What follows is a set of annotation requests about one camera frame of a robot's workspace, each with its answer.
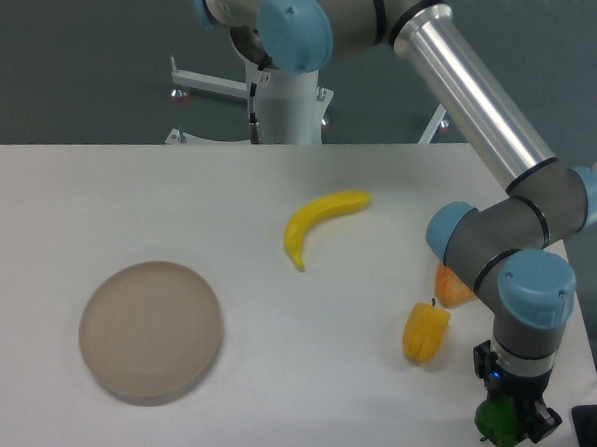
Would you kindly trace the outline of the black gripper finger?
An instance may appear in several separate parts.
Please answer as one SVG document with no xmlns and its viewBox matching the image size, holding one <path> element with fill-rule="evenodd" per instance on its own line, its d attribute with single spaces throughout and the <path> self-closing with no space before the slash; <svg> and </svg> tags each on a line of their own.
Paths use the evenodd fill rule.
<svg viewBox="0 0 597 447">
<path fill-rule="evenodd" d="M 518 403 L 519 425 L 525 438 L 539 443 L 559 427 L 563 419 L 542 398 L 521 400 Z"/>
</svg>

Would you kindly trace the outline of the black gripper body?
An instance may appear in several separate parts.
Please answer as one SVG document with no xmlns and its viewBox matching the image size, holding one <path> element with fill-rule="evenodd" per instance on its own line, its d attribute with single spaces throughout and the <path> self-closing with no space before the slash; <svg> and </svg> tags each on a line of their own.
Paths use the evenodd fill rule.
<svg viewBox="0 0 597 447">
<path fill-rule="evenodd" d="M 487 375 L 487 389 L 510 397 L 518 411 L 527 412 L 536 404 L 544 404 L 544 392 L 550 378 L 550 371 L 524 377 L 505 370 L 494 370 Z"/>
</svg>

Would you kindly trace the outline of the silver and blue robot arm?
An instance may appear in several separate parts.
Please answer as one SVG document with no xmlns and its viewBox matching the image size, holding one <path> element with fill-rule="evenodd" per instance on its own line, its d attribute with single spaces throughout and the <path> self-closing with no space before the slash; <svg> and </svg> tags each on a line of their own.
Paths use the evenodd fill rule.
<svg viewBox="0 0 597 447">
<path fill-rule="evenodd" d="M 450 203 L 432 217 L 433 254 L 494 314 L 474 348 L 487 397 L 475 413 L 497 447 L 539 442 L 559 425 L 543 394 L 574 307 L 573 268 L 549 246 L 597 221 L 597 175 L 563 165 L 453 23 L 445 0 L 192 0 L 204 27 L 226 26 L 249 67 L 245 99 L 254 144 L 318 143 L 305 114 L 313 80 L 334 57 L 387 44 L 420 73 L 504 188 L 486 210 Z"/>
</svg>

